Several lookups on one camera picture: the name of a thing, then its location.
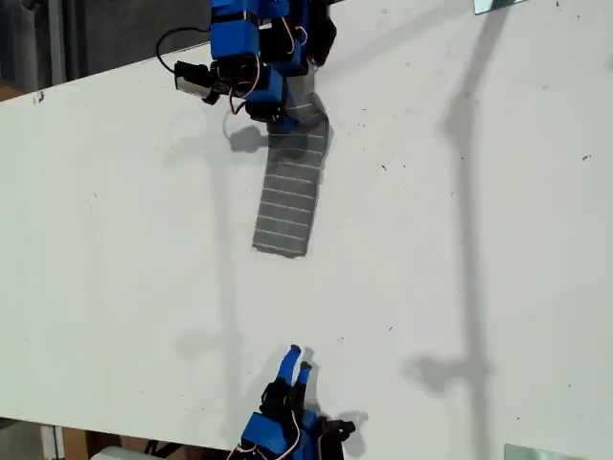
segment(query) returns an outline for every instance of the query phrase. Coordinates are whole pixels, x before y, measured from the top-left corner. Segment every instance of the white wire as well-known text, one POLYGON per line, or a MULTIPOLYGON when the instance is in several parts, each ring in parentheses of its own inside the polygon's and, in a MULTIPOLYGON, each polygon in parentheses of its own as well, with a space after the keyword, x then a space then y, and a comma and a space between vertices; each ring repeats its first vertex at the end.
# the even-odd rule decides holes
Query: white wire
POLYGON ((255 444, 252 448, 242 448, 241 446, 236 446, 235 449, 237 450, 237 452, 248 453, 253 452, 257 446, 257 444, 255 444))
POLYGON ((303 41, 303 42, 301 43, 301 45, 302 45, 302 46, 305 46, 305 45, 307 44, 307 41, 308 41, 308 32, 307 32, 307 29, 305 29, 303 26, 298 26, 298 27, 296 28, 296 30, 297 30, 297 31, 298 31, 298 30, 303 31, 303 34, 305 34, 305 41, 303 41))
POLYGON ((291 41, 291 51, 288 51, 287 53, 289 55, 293 55, 294 51, 296 50, 296 45, 294 44, 294 35, 291 34, 291 30, 289 29, 289 24, 287 24, 287 19, 282 17, 282 20, 284 22, 285 29, 287 30, 287 34, 289 35, 289 39, 291 41))
MULTIPOLYGON (((294 411, 291 411, 291 420, 294 423, 294 426, 296 427, 296 441, 294 441, 294 444, 291 445, 291 447, 286 450, 284 453, 282 453, 280 456, 278 456, 275 460, 284 460, 285 457, 287 455, 289 455, 291 452, 293 452, 296 447, 298 447, 298 445, 300 444, 300 427, 298 426, 298 422, 296 421, 296 414, 294 413, 294 411)), ((253 452, 254 450, 256 450, 256 447, 258 445, 254 445, 252 448, 242 448, 241 446, 236 446, 235 448, 233 448, 232 450, 230 450, 230 453, 228 454, 228 456, 226 457, 226 460, 230 460, 230 457, 232 457, 232 455, 234 455, 235 452, 241 452, 241 453, 249 453, 249 452, 253 452)), ((262 457, 262 458, 266 458, 264 456, 263 453, 260 452, 260 450, 256 450, 256 452, 262 457)))
POLYGON ((300 427, 298 426, 298 422, 296 422, 296 414, 294 413, 293 410, 291 411, 291 420, 294 421, 294 426, 296 426, 296 433, 298 433, 298 435, 296 436, 296 441, 294 441, 294 444, 292 445, 291 448, 286 450, 283 455, 281 455, 280 457, 277 457, 275 460, 284 460, 284 458, 287 455, 289 455, 291 452, 293 452, 294 449, 298 447, 298 445, 300 444, 300 427))

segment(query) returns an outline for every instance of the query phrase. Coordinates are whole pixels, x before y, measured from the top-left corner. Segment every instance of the white table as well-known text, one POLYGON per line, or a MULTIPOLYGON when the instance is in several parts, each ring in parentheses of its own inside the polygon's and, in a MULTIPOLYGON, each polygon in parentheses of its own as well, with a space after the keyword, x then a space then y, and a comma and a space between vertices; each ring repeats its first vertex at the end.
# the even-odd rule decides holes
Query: white table
POLYGON ((296 342, 350 457, 610 459, 613 3, 332 14, 304 259, 251 248, 265 126, 156 61, 0 105, 0 415, 229 448, 296 342))

